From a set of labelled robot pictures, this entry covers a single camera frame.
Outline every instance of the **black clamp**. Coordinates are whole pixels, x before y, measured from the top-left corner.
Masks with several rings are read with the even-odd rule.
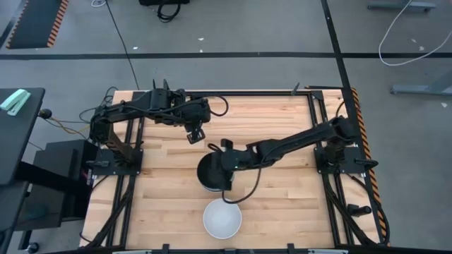
[[[372,159],[355,159],[355,163],[364,166],[366,171],[378,166],[379,162]]]
[[[170,252],[170,245],[168,243],[164,243],[162,246],[162,254],[168,254]]]
[[[358,205],[349,204],[347,205],[347,212],[354,217],[359,217],[372,213],[372,209],[367,205],[359,207]]]
[[[295,245],[293,243],[287,244],[287,252],[289,254],[295,254]]]
[[[294,89],[292,89],[292,91],[290,92],[290,95],[292,95],[292,96],[297,95],[298,87],[299,87],[299,82],[298,82],[298,84],[294,87]]]

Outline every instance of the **gray metal bar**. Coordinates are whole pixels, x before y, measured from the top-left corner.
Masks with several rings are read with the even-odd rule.
[[[373,8],[403,8],[407,5],[408,0],[394,0],[394,1],[369,1],[367,4],[368,9]],[[412,1],[408,9],[421,9],[422,11],[430,11],[436,8],[436,4],[422,2],[422,1]]]
[[[431,85],[401,85],[395,84],[391,94],[411,93],[421,95],[452,95],[452,71],[446,73]]]

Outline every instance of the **wooden table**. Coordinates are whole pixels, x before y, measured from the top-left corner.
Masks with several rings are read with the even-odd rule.
[[[116,91],[114,103],[130,100],[132,91]],[[342,102],[341,90],[323,90],[328,118]],[[227,240],[210,236],[203,226],[203,211],[219,193],[211,193],[196,178],[200,159],[210,150],[208,143],[219,145],[221,138],[234,141],[237,149],[245,144],[268,138],[284,138],[312,127],[307,98],[303,96],[227,97],[229,112],[223,117],[212,116],[203,125],[206,139],[190,145],[184,128],[154,124],[145,120],[143,135],[143,169],[136,180],[127,249],[161,249],[169,243],[171,249],[214,248],[331,248],[333,239],[326,207],[321,175],[316,171],[313,146],[290,153],[273,167],[263,169],[257,191],[239,203],[242,226]],[[213,111],[222,112],[224,102],[209,97]],[[317,119],[320,118],[316,103]],[[347,115],[345,107],[340,114]],[[115,132],[124,137],[126,122],[116,123]],[[246,195],[256,181],[256,170],[235,174],[232,191],[227,197]],[[110,176],[91,195],[83,228],[84,237],[93,238],[110,215],[117,177]],[[369,205],[366,191],[347,176],[342,176],[348,203]],[[338,227],[342,243],[345,234],[338,212]],[[379,237],[374,217],[369,214],[355,218],[374,241]],[[115,244],[119,242],[121,218],[117,223]]]

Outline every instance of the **concrete floor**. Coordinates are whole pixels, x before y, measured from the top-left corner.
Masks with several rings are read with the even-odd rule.
[[[428,14],[407,13],[396,23],[385,52],[427,52],[450,31],[452,3],[428,0],[439,7]],[[0,30],[19,0],[0,2]],[[330,0],[331,15],[343,52],[377,52],[397,12],[370,11],[363,0]],[[333,52],[321,2],[317,0],[193,0],[168,24],[136,0],[111,0],[110,6],[127,49],[133,53],[200,52]],[[452,40],[443,52],[452,52]],[[106,6],[90,0],[70,1],[54,48],[0,49],[0,54],[123,53]],[[390,62],[405,59],[390,59]],[[152,79],[168,79],[172,88],[283,89],[341,86],[335,59],[134,59],[141,89]],[[452,69],[451,59],[425,59],[387,67],[378,59],[346,59],[351,86],[358,89],[383,207],[391,225],[392,246],[452,250],[452,98],[390,95],[394,83],[430,83]],[[0,61],[0,87],[44,87],[44,108],[60,119],[76,121],[78,113],[100,103],[105,90],[135,88],[127,60]],[[30,141],[76,139],[37,120]],[[24,161],[32,162],[29,146]],[[34,231],[41,253],[78,246],[83,222]],[[16,234],[9,253],[17,253]]]

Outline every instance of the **wire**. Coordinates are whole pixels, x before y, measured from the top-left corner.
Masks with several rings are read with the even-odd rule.
[[[58,120],[60,123],[85,123],[84,121],[63,121],[63,120]]]
[[[78,131],[76,131],[76,130],[74,130],[74,129],[72,129],[72,128],[62,126],[61,124],[60,124],[60,126],[58,126],[58,125],[52,123],[51,121],[49,121],[49,120],[47,120],[47,119],[44,119],[44,121],[46,121],[46,122],[49,123],[50,125],[53,125],[53,126],[55,126],[55,127],[57,127],[57,128],[62,128],[63,130],[65,130],[65,131],[66,131],[67,133],[69,133],[69,134],[76,134],[76,133],[77,133],[77,134],[81,135],[84,139],[88,140],[82,133],[80,133],[80,132],[78,132]]]
[[[104,176],[102,179],[100,179],[100,180],[93,186],[93,188],[91,189],[91,193],[94,191],[94,189],[96,189],[96,187],[99,186],[100,183],[102,183],[105,179],[107,179],[107,177],[108,177],[108,176]],[[88,240],[86,237],[84,237],[84,236],[82,235],[82,231],[80,231],[80,233],[79,233],[78,235],[80,236],[80,238],[82,238],[83,240],[87,241],[88,243],[91,242],[91,240]]]
[[[270,155],[270,153],[272,153],[274,150],[276,150],[276,149],[278,149],[278,148],[280,148],[280,147],[282,147],[282,146],[284,146],[284,145],[287,145],[287,144],[288,144],[288,143],[283,143],[283,144],[281,144],[281,145],[279,145],[279,146],[274,147],[272,150],[270,150],[270,152],[267,152],[267,154],[264,155],[264,156],[262,157],[261,163],[259,163],[259,168],[258,168],[258,172],[257,172],[256,183],[254,184],[253,189],[248,193],[248,195],[246,195],[246,196],[244,196],[243,198],[240,198],[240,199],[238,199],[238,200],[235,200],[235,201],[229,201],[229,200],[226,200],[226,199],[225,199],[225,191],[222,190],[222,192],[221,192],[221,198],[223,199],[223,201],[225,201],[225,202],[228,203],[228,204],[238,204],[238,203],[240,203],[240,202],[242,202],[242,201],[245,201],[245,200],[248,199],[249,197],[251,197],[251,196],[254,194],[254,192],[256,191],[257,186],[259,185],[259,180],[261,179],[262,164],[263,164],[263,162],[265,161],[265,159],[267,158],[267,156]]]
[[[126,52],[127,60],[129,60],[130,68],[131,68],[132,73],[133,73],[133,79],[135,79],[136,88],[138,90],[140,90],[140,86],[138,85],[138,81],[136,80],[135,70],[133,69],[132,62],[130,61],[129,53],[127,52],[126,44],[124,43],[124,40],[122,39],[122,36],[121,36],[121,33],[119,32],[119,29],[118,29],[118,26],[116,24],[116,21],[114,21],[113,13],[112,13],[112,10],[110,9],[110,5],[108,4],[108,1],[105,1],[105,3],[107,4],[108,11],[110,12],[110,15],[112,17],[114,27],[116,28],[116,31],[118,32],[119,38],[121,39],[122,46],[124,47],[124,51]]]
[[[82,235],[82,231],[80,231],[80,233],[78,233],[78,235],[80,236],[80,238],[82,238],[83,240],[87,241],[88,243],[91,242],[91,240],[88,240],[86,237],[84,237],[84,236]]]
[[[382,39],[381,42],[380,42],[380,45],[379,45],[379,57],[380,57],[381,62],[383,62],[383,64],[386,64],[387,66],[402,66],[402,65],[404,65],[404,64],[408,64],[408,63],[411,63],[411,62],[413,62],[413,61],[417,61],[417,60],[419,60],[419,59],[423,59],[424,57],[427,57],[427,56],[433,54],[434,52],[436,52],[438,49],[442,48],[442,47],[445,45],[445,43],[449,40],[449,37],[452,35],[452,30],[451,30],[451,31],[449,32],[449,34],[447,35],[446,39],[443,41],[443,43],[441,43],[436,49],[433,49],[431,52],[429,52],[429,53],[427,53],[427,54],[425,54],[425,55],[423,55],[423,56],[420,56],[420,57],[418,57],[418,58],[416,58],[416,59],[411,59],[411,60],[408,60],[408,61],[405,61],[405,62],[402,62],[402,63],[386,63],[386,62],[383,60],[383,57],[381,56],[381,45],[383,45],[383,42],[386,40],[386,37],[388,36],[389,31],[391,31],[391,28],[393,27],[394,23],[397,21],[398,17],[399,17],[400,15],[402,15],[403,11],[405,11],[405,9],[411,4],[411,2],[412,2],[412,0],[409,0],[409,2],[408,2],[407,5],[402,9],[402,11],[394,18],[394,20],[393,20],[393,22],[391,23],[391,25],[389,25],[389,28],[388,28],[388,30],[386,31],[386,34],[383,36],[383,39]]]
[[[30,141],[28,141],[28,144],[30,144],[30,145],[32,145],[32,146],[34,146],[34,147],[36,147],[37,149],[39,149],[39,150],[41,150],[41,151],[44,151],[44,149],[42,149],[41,147],[39,147],[39,146],[37,146],[37,145],[33,144],[33,143],[32,143],[32,142],[30,142]]]
[[[101,101],[101,103],[99,104],[99,106],[97,106],[97,107],[92,107],[92,108],[83,110],[83,111],[80,112],[80,114],[78,115],[78,118],[79,118],[81,121],[83,121],[84,123],[90,123],[88,120],[85,120],[85,119],[83,118],[83,114],[86,113],[86,112],[89,112],[89,111],[91,111],[91,110],[95,110],[96,108],[101,107],[102,105],[108,105],[109,103],[112,103],[113,95],[108,95],[108,93],[109,93],[109,91],[111,91],[111,89],[115,89],[116,91],[119,90],[119,89],[118,89],[117,87],[115,87],[115,86],[109,87],[109,88],[107,89],[107,91],[105,92],[104,98],[102,99],[102,101]]]
[[[162,22],[162,23],[168,23],[171,20],[173,20],[174,18],[176,18],[177,14],[179,14],[179,12],[181,11],[181,1],[179,1],[179,3],[177,4],[177,9],[176,11],[172,14],[172,15],[166,15],[162,13],[162,9],[163,6],[165,4],[167,4],[168,0],[163,0],[160,2],[159,6],[158,6],[158,10],[155,10],[152,7],[149,7],[153,12],[155,12],[157,14],[158,19]]]
[[[386,214],[383,211],[383,208],[381,207],[380,202],[370,193],[370,191],[367,189],[366,185],[361,182],[359,179],[357,179],[354,176],[351,176],[350,174],[347,174],[353,181],[357,182],[361,187],[363,187],[363,189],[365,189],[365,191],[367,192],[367,194],[369,195],[370,198],[372,198],[372,200],[374,201],[374,204],[376,205],[377,210],[381,213],[381,216],[383,217],[384,220],[384,224],[386,226],[386,236],[384,237],[384,241],[382,244],[387,245],[389,243],[389,234],[390,234],[390,230],[389,230],[389,223],[388,223],[388,218],[386,217]]]
[[[214,116],[224,116],[224,115],[226,115],[226,113],[229,111],[229,103],[227,102],[227,100],[221,95],[213,95],[213,97],[218,97],[218,98],[222,99],[225,102],[225,104],[226,104],[226,109],[221,114],[215,113],[214,111],[210,110],[211,114],[214,115]]]
[[[57,122],[58,125],[59,125],[59,127],[62,128],[64,131],[66,131],[66,132],[69,133],[69,134],[77,134],[77,133],[80,133],[80,132],[82,132],[82,131],[84,131],[84,130],[86,130],[87,128],[90,127],[90,126],[88,125],[88,126],[82,128],[82,129],[80,129],[79,131],[74,131],[72,128],[69,129],[68,127],[65,127],[65,126],[61,123],[60,120],[58,120],[58,119],[56,119],[56,118],[54,118],[54,117],[50,117],[49,120],[52,120],[52,121]]]
[[[105,179],[107,179],[107,177],[108,177],[108,176],[104,176],[104,178],[100,179],[100,180],[93,186],[93,188],[91,189],[91,192],[92,192],[96,187],[98,187],[100,183],[102,183]]]
[[[344,105],[344,103],[345,103],[345,101],[342,101],[340,104],[339,104],[339,107],[338,107],[338,109],[336,109],[336,117],[338,117],[339,116],[339,111],[340,111],[340,108]]]
[[[107,3],[107,0],[104,0],[103,2],[102,2],[102,0],[93,0],[91,2],[91,6],[94,7],[94,8],[98,8],[98,7],[104,6],[106,3]]]

